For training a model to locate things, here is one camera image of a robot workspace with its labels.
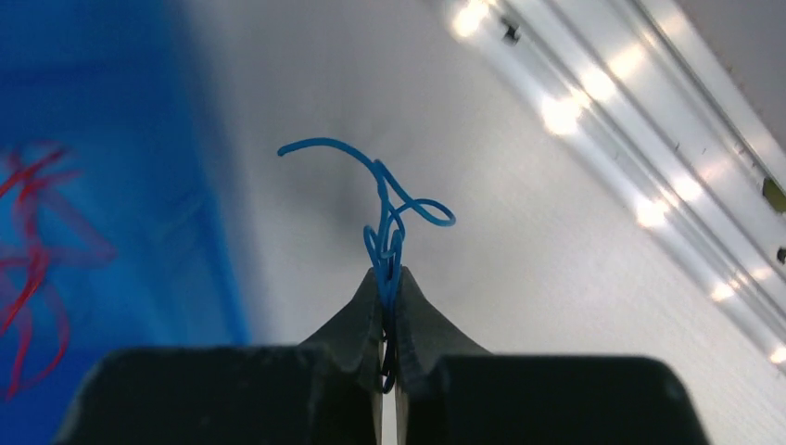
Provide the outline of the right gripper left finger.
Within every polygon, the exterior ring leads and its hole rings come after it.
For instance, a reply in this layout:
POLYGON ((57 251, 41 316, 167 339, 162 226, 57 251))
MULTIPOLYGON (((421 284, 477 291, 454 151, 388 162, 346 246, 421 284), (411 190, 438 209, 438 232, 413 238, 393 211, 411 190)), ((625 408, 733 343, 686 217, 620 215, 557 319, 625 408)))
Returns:
POLYGON ((380 376, 383 308, 373 269, 349 302, 300 343, 324 348, 343 373, 380 376))

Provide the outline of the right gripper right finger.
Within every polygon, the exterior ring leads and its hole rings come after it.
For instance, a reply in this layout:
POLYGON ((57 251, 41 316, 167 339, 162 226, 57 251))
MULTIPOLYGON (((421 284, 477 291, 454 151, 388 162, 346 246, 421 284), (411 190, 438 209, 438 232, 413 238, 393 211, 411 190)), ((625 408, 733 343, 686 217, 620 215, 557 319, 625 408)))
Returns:
POLYGON ((444 356, 490 354, 426 298, 406 266, 401 268, 394 322, 401 381, 426 379, 444 356))

